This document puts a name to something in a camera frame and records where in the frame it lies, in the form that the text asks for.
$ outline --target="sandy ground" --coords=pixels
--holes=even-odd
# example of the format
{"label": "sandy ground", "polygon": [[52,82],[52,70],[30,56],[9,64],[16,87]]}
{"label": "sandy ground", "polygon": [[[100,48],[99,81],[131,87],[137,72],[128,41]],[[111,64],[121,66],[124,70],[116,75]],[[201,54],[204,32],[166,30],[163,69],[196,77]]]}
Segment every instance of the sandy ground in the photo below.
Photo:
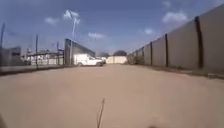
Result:
{"label": "sandy ground", "polygon": [[121,65],[1,77],[0,124],[96,128],[103,98],[101,128],[224,127],[224,81]]}

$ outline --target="pole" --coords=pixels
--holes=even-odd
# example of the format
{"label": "pole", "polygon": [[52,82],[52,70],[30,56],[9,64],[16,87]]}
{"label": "pole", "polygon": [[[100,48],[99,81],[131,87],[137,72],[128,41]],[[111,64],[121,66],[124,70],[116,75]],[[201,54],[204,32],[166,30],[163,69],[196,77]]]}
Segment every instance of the pole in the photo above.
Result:
{"label": "pole", "polygon": [[70,65],[72,65],[72,54],[73,54],[73,42],[71,40],[71,45],[70,45]]}
{"label": "pole", "polygon": [[36,69],[38,70],[38,63],[37,63],[38,55],[37,55],[37,52],[38,52],[38,34],[36,36]]}
{"label": "pole", "polygon": [[30,44],[29,44],[29,53],[27,53],[27,55],[29,55],[30,54],[30,64],[29,65],[32,65],[32,59],[31,59],[31,57],[32,57],[32,37],[30,38]]}
{"label": "pole", "polygon": [[151,65],[153,65],[153,45],[152,45],[152,42],[150,42],[150,60],[151,60]]}
{"label": "pole", "polygon": [[166,67],[169,67],[169,43],[168,43],[168,35],[165,34],[165,40],[166,40]]}
{"label": "pole", "polygon": [[197,16],[194,20],[195,27],[198,37],[198,68],[202,69],[204,67],[204,44],[203,44],[203,33],[201,30],[200,18]]}
{"label": "pole", "polygon": [[2,24],[1,37],[0,37],[0,70],[2,67],[2,50],[3,50],[2,43],[3,43],[4,32],[5,32],[5,23]]}
{"label": "pole", "polygon": [[59,60],[59,42],[57,42],[57,59],[58,59],[58,65],[60,65],[60,60]]}

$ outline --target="sky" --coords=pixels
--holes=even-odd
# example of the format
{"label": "sky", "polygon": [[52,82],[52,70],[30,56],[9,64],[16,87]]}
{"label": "sky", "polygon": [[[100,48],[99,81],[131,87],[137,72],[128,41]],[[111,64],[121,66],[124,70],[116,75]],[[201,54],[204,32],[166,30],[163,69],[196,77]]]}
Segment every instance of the sky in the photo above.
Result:
{"label": "sky", "polygon": [[224,0],[0,0],[3,47],[64,47],[69,38],[96,52],[131,52]]}

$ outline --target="stick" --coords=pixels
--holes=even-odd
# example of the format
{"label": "stick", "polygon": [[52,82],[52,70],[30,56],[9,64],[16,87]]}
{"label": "stick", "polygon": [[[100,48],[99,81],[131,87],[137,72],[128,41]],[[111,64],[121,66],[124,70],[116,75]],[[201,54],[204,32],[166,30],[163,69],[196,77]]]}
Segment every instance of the stick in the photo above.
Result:
{"label": "stick", "polygon": [[104,104],[105,104],[105,99],[103,98],[103,100],[102,100],[102,108],[101,108],[101,111],[100,111],[100,116],[99,116],[99,118],[97,116],[97,128],[100,128],[100,123],[101,123],[103,110],[104,110]]}

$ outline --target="concrete wall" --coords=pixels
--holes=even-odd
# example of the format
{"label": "concrete wall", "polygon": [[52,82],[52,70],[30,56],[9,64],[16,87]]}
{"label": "concrete wall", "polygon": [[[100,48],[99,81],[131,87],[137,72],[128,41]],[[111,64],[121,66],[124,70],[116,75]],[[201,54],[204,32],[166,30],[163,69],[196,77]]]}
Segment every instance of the concrete wall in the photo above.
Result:
{"label": "concrete wall", "polygon": [[144,47],[144,60],[145,60],[145,65],[150,65],[151,64],[150,44],[147,44]]}
{"label": "concrete wall", "polygon": [[202,16],[204,69],[224,72],[224,5]]}
{"label": "concrete wall", "polygon": [[106,63],[107,64],[113,64],[114,63],[114,57],[113,56],[110,56],[106,59]]}
{"label": "concrete wall", "polygon": [[126,56],[115,56],[114,57],[115,64],[124,64],[127,62],[127,57]]}
{"label": "concrete wall", "polygon": [[69,42],[69,40],[65,40],[64,61],[65,61],[65,65],[67,66],[71,64],[70,46],[71,46],[71,42]]}
{"label": "concrete wall", "polygon": [[143,57],[143,49],[142,48],[137,50],[137,56],[138,57]]}
{"label": "concrete wall", "polygon": [[[168,33],[167,45],[166,38],[162,37],[152,43],[151,52],[150,45],[144,46],[144,64],[149,65],[152,59],[152,64],[155,66],[224,73],[223,24],[224,5]],[[138,58],[141,57],[139,50],[133,52],[134,55],[137,53]]]}
{"label": "concrete wall", "polygon": [[198,37],[194,21],[168,34],[168,58],[171,67],[198,68]]}
{"label": "concrete wall", "polygon": [[2,48],[2,61],[0,61],[1,66],[22,66],[24,65],[21,59],[21,47],[14,47],[5,49]]}
{"label": "concrete wall", "polygon": [[129,56],[128,56],[128,63],[129,64],[134,64],[135,63],[135,56],[134,56],[134,53],[132,53],[132,54],[129,54]]}
{"label": "concrete wall", "polygon": [[152,43],[153,65],[166,66],[166,43],[165,37],[161,37]]}

